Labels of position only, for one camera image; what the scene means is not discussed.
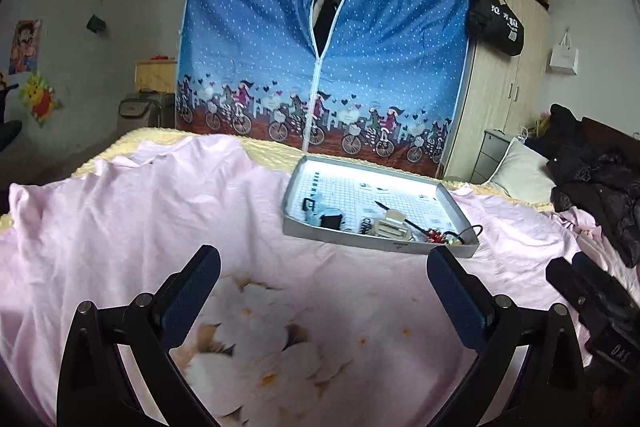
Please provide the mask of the dark flower hair stick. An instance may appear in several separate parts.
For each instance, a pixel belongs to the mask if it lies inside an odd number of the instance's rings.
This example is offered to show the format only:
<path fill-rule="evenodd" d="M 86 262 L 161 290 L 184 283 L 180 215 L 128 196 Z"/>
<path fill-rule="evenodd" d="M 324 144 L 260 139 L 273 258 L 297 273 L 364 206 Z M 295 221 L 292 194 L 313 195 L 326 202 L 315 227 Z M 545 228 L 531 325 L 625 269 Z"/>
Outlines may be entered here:
<path fill-rule="evenodd" d="M 380 207 L 381 209 L 383 209 L 385 211 L 384 221 L 386 223 L 391 223 L 392 225 L 395 225 L 395 227 L 398 228 L 398 229 L 406 229 L 406 228 L 410 227 L 410 228 L 413 228 L 416 231 L 420 232 L 425 237 L 430 237 L 430 236 L 433 236 L 435 234 L 435 231 L 433 229 L 424 229 L 424 228 L 420 227 L 420 225 L 417 225 L 416 223 L 414 223 L 411 220 L 409 220 L 400 211 L 398 211 L 396 209 L 392 209 L 390 207 L 387 207 L 382 202 L 376 202 L 375 205 L 377 205 L 378 207 Z"/>

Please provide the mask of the beige hair claw clip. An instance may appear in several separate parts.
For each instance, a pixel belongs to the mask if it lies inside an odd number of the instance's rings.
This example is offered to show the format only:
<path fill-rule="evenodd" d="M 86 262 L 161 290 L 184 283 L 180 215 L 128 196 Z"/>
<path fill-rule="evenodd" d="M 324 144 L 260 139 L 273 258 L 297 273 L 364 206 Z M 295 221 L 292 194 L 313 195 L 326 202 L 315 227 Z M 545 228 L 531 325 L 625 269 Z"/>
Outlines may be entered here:
<path fill-rule="evenodd" d="M 386 223 L 384 218 L 378 218 L 374 220 L 374 227 L 372 234 L 376 237 L 382 237 L 382 239 L 393 239 L 393 241 L 408 242 L 412 239 L 412 232 L 408 228 L 398 229 L 391 223 Z"/>

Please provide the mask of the black clothes pile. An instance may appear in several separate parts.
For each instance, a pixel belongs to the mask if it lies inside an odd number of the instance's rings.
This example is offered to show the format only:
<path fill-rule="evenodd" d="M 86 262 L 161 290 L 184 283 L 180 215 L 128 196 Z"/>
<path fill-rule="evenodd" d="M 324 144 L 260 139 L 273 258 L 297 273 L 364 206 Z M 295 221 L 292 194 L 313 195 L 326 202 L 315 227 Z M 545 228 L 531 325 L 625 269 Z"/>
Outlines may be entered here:
<path fill-rule="evenodd" d="M 547 159 L 557 212 L 588 212 L 626 267 L 639 264 L 639 142 L 566 107 L 550 106 L 547 128 L 525 145 Z"/>

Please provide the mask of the white pillow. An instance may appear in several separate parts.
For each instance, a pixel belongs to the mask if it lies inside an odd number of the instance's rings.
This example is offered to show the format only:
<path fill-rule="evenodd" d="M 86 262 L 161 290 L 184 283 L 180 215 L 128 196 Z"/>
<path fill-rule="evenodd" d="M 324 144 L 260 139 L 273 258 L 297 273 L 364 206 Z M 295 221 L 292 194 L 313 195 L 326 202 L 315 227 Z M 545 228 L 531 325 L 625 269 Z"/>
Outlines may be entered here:
<path fill-rule="evenodd" d="M 497 169 L 484 183 L 504 195 L 521 202 L 550 204 L 551 191 L 555 187 L 549 170 L 548 159 L 513 139 Z"/>

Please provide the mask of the grey bedside drawer cabinet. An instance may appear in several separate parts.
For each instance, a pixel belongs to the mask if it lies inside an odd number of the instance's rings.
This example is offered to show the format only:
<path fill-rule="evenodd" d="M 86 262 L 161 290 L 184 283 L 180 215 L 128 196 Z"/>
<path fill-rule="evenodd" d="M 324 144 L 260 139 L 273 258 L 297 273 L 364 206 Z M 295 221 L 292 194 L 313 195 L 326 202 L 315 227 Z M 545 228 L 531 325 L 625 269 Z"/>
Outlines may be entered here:
<path fill-rule="evenodd" d="M 482 184 L 494 174 L 513 139 L 514 135 L 505 134 L 500 130 L 484 131 L 482 145 L 473 167 L 471 183 Z"/>

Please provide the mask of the beige wooden wardrobe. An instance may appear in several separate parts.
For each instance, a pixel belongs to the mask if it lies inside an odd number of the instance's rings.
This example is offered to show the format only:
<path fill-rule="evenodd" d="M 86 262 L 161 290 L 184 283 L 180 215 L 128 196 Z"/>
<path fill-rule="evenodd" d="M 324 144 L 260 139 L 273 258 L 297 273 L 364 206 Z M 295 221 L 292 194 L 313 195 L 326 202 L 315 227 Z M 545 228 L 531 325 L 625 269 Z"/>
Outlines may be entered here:
<path fill-rule="evenodd" d="M 520 55 L 510 57 L 471 40 L 462 85 L 437 176 L 472 178 L 487 130 L 518 135 L 537 118 L 536 103 L 549 51 L 550 17 L 535 0 L 504 0 L 524 24 Z"/>

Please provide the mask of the white paper bag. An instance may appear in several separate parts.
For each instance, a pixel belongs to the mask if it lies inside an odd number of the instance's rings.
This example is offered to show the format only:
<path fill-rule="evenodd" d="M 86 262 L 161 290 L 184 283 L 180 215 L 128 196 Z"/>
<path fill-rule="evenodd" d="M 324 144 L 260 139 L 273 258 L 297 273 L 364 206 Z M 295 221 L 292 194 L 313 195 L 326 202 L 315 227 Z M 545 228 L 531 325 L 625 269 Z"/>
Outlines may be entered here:
<path fill-rule="evenodd" d="M 565 75 L 578 75 L 579 50 L 572 43 L 570 31 L 567 29 L 560 42 L 556 44 L 550 55 L 551 72 Z"/>

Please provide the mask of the light blue smart watch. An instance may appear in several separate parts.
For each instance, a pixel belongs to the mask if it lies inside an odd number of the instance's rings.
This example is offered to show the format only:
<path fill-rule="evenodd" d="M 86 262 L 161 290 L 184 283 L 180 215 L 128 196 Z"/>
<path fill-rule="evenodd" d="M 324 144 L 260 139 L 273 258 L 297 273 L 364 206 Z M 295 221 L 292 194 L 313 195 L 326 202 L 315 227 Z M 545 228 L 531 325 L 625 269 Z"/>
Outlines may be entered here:
<path fill-rule="evenodd" d="M 304 222 L 312 227 L 341 231 L 344 212 L 322 202 L 321 196 L 306 197 L 302 202 Z"/>

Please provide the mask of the grey shallow tray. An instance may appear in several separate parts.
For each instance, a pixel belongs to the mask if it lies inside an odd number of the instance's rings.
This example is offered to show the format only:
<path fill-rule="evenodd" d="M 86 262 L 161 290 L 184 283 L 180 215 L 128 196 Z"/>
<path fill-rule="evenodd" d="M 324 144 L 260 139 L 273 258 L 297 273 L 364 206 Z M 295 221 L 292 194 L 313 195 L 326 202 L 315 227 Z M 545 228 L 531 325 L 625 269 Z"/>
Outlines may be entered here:
<path fill-rule="evenodd" d="M 322 202 L 344 212 L 341 231 L 312 227 L 304 222 L 303 199 L 321 196 Z M 413 228 L 408 242 L 358 233 L 363 218 L 383 218 L 375 205 L 403 213 L 409 220 L 435 234 L 425 237 Z M 483 228 L 473 225 L 438 181 L 414 174 L 355 164 L 346 160 L 305 156 L 296 165 L 281 204 L 282 231 L 300 239 L 322 243 L 426 255 L 444 245 L 459 258 L 472 257 L 480 246 Z"/>

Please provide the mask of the black hanging bag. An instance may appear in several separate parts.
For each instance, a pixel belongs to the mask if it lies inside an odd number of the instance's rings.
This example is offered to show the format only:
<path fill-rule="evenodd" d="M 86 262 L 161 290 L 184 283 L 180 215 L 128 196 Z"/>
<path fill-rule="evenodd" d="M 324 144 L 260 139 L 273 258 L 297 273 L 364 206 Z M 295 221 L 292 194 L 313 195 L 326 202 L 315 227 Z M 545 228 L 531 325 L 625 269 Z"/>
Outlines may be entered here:
<path fill-rule="evenodd" d="M 465 28 L 471 38 L 507 56 L 523 51 L 525 29 L 506 0 L 470 0 Z"/>

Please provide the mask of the grey bag on floor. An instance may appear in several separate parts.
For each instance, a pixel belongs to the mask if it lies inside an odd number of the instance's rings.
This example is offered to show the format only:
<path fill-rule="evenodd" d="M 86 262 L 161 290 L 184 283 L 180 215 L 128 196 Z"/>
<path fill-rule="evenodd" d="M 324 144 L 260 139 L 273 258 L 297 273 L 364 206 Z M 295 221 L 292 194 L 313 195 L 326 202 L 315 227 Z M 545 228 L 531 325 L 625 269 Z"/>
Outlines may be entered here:
<path fill-rule="evenodd" d="M 158 91 L 130 93 L 118 104 L 116 132 L 121 136 L 142 128 L 175 127 L 175 95 Z"/>

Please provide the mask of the yellow wooden box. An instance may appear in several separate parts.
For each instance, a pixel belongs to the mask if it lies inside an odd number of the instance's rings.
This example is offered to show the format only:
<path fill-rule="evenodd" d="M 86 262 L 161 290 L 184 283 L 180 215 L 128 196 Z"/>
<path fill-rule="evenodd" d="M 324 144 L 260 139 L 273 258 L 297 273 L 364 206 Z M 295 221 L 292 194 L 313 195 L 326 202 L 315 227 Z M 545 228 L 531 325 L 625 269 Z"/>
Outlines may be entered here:
<path fill-rule="evenodd" d="M 134 63 L 134 90 L 174 93 L 177 62 L 175 60 L 147 60 Z"/>

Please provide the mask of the blue fabric wardrobe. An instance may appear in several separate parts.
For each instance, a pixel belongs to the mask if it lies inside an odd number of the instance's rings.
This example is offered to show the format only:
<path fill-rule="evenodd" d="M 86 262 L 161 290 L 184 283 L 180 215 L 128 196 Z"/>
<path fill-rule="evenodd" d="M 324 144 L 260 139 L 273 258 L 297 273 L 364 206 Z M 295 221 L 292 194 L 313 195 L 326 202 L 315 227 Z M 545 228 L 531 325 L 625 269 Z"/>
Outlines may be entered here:
<path fill-rule="evenodd" d="M 469 0 L 186 0 L 176 124 L 434 176 Z"/>

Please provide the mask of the yellow cartoon wall sticker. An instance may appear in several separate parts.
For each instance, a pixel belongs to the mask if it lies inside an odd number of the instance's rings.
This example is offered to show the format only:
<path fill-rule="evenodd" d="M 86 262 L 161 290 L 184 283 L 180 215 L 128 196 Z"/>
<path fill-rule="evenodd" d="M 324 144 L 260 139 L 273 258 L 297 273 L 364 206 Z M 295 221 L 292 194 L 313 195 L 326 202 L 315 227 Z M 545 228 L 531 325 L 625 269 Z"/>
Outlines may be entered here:
<path fill-rule="evenodd" d="M 33 72 L 20 88 L 20 99 L 40 127 L 55 110 L 63 107 L 62 102 L 56 97 L 55 90 L 40 72 Z"/>

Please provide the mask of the anime wall poster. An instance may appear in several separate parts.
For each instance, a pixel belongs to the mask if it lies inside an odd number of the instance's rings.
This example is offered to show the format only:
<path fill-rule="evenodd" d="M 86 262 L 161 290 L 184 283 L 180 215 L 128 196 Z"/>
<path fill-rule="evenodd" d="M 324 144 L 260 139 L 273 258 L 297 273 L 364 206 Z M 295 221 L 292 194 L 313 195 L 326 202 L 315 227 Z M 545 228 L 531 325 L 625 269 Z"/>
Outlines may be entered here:
<path fill-rule="evenodd" d="M 20 20 L 10 49 L 9 74 L 35 72 L 38 64 L 41 20 Z"/>

